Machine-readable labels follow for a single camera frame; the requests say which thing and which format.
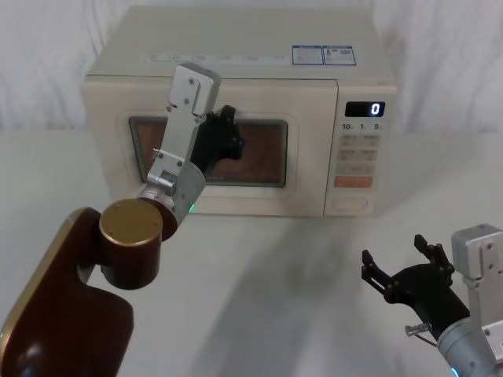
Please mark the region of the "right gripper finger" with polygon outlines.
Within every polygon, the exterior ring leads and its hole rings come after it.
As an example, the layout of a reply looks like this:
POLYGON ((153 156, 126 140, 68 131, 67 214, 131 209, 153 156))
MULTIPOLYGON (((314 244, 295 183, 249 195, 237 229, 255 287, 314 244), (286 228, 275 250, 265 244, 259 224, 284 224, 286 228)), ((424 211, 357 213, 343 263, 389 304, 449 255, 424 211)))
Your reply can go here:
POLYGON ((395 286, 384 271, 374 262, 368 250, 362 252, 362 279, 380 292, 388 303, 396 303, 395 286))
POLYGON ((452 275, 455 272, 455 268, 447 258, 442 244, 428 244, 427 240, 421 234, 415 235, 413 244, 435 267, 435 270, 445 280, 446 284, 453 283, 452 275))

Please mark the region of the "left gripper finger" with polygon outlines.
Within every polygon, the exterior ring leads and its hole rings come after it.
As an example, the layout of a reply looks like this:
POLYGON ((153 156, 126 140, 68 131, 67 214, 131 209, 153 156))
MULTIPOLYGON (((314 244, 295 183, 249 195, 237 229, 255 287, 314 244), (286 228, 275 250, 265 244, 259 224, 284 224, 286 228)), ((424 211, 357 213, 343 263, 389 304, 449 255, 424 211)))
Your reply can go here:
POLYGON ((230 105, 224 105, 214 113, 214 122, 218 128, 234 128, 236 109, 230 105))
POLYGON ((231 137, 231 141, 229 144, 229 157, 233 160, 239 160, 242 158, 244 147, 244 139, 240 136, 239 130, 231 137))

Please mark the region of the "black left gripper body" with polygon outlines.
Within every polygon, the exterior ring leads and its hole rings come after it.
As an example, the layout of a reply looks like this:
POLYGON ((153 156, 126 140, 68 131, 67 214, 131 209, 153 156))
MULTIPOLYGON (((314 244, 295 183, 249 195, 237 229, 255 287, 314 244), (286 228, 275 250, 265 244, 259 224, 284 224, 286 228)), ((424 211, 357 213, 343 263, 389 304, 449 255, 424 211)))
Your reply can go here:
POLYGON ((236 130, 237 124, 234 128, 218 128, 214 122, 214 113, 208 114, 205 122, 199 127, 190 162, 202 174, 206 174, 220 160, 231 159, 229 144, 236 130))

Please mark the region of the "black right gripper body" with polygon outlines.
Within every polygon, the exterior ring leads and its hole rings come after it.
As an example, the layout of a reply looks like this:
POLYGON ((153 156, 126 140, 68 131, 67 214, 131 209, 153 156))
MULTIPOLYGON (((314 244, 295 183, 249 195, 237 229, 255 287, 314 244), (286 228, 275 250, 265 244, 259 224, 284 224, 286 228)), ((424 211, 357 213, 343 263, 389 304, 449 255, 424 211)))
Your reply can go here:
POLYGON ((410 307, 428 324, 434 339, 452 324, 470 316, 467 306, 451 289, 454 267, 419 264, 403 269, 386 283, 386 301, 410 307))

